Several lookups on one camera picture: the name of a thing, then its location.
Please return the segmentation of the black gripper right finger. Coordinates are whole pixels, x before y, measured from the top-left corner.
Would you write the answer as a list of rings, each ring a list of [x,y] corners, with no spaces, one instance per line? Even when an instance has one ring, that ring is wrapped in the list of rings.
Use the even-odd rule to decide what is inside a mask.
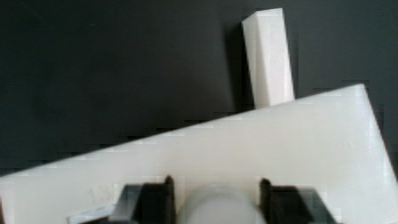
[[[259,181],[259,210],[268,224],[337,224],[316,190]]]

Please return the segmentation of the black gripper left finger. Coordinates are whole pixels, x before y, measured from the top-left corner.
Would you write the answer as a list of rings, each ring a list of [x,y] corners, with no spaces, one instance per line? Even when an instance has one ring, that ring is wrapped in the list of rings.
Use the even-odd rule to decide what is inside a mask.
[[[126,185],[110,215],[81,224],[176,224],[172,177],[160,183]]]

